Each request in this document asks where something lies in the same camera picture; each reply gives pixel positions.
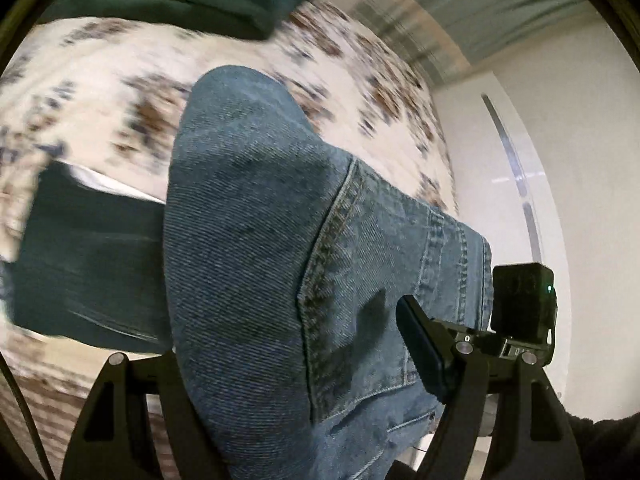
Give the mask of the grey striped curtain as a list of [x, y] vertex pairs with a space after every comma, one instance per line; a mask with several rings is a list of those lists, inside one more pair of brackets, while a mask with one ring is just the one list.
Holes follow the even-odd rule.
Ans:
[[592, 10], [588, 0], [360, 0], [352, 15], [440, 87], [512, 44]]

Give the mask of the blue denim jeans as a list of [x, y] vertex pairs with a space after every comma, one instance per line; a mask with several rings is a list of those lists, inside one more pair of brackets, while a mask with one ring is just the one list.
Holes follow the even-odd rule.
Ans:
[[198, 80], [164, 221], [186, 392], [235, 479], [381, 479], [442, 408], [397, 301], [485, 328], [487, 240], [323, 142], [282, 84], [242, 66]]

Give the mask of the dark green folded pants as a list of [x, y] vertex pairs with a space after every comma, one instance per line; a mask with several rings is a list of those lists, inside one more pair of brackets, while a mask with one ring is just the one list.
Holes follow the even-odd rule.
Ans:
[[170, 349], [163, 218], [157, 202], [98, 191], [51, 164], [8, 266], [11, 321], [93, 347]]

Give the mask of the white floral fleece blanket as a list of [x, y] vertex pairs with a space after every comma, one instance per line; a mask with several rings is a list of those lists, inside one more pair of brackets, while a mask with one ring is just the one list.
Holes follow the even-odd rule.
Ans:
[[73, 162], [162, 200], [192, 84], [227, 64], [277, 79], [319, 138], [418, 200], [456, 212], [426, 82], [335, 6], [305, 4], [265, 42], [73, 18], [37, 26], [1, 79], [2, 259], [17, 258], [48, 162]]

